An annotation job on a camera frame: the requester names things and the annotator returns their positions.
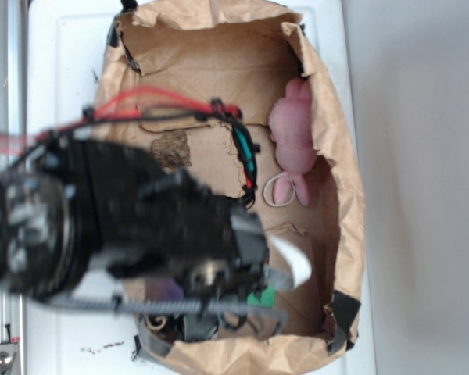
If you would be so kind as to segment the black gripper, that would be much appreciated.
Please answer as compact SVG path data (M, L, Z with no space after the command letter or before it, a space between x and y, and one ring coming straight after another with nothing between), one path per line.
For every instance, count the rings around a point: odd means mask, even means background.
M152 316L222 323L230 303L245 307L267 282L275 289L306 283L312 266L304 252L275 234L267 240L288 270L267 266L265 276L269 249L258 216L187 170L101 174L102 267L117 279L172 280L179 290L165 300L200 304L151 309Z

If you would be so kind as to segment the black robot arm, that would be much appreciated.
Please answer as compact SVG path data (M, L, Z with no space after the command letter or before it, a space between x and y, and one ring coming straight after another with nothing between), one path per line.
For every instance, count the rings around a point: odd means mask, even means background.
M46 305L132 313L169 341L278 334L285 313L248 297L311 273L244 201L139 148L57 137L0 173L0 288Z

